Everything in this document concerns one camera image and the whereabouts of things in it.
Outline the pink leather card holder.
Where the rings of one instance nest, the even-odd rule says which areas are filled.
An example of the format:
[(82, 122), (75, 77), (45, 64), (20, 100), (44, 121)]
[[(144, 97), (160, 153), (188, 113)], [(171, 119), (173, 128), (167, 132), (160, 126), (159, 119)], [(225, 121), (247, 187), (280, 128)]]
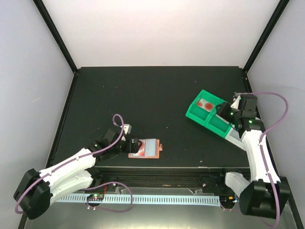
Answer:
[(150, 138), (145, 140), (145, 156), (143, 157), (132, 157), (131, 153), (128, 154), (128, 158), (135, 159), (159, 159), (160, 152), (163, 150), (163, 145), (159, 139)]

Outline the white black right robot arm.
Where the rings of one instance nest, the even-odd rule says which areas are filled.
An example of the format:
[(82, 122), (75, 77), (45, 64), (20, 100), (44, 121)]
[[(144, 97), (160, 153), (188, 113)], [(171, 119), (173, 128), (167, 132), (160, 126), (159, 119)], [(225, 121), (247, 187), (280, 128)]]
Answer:
[(290, 189), (281, 182), (272, 164), (266, 142), (268, 130), (257, 116), (257, 102), (256, 93), (236, 93), (232, 103), (216, 107), (217, 115), (237, 130), (250, 167), (249, 180), (241, 173), (228, 172), (217, 179), (216, 185), (221, 192), (231, 189), (239, 197), (244, 215), (279, 220)]

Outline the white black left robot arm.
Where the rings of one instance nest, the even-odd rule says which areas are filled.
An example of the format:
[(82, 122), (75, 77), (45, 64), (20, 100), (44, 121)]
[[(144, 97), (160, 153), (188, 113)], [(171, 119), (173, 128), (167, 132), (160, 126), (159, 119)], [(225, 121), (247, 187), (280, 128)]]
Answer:
[(135, 142), (128, 137), (131, 129), (129, 124), (113, 126), (105, 135), (62, 162), (40, 171), (28, 170), (13, 194), (15, 212), (36, 219), (66, 195), (88, 188), (98, 190), (102, 178), (94, 166), (102, 159), (130, 150), (130, 143)]

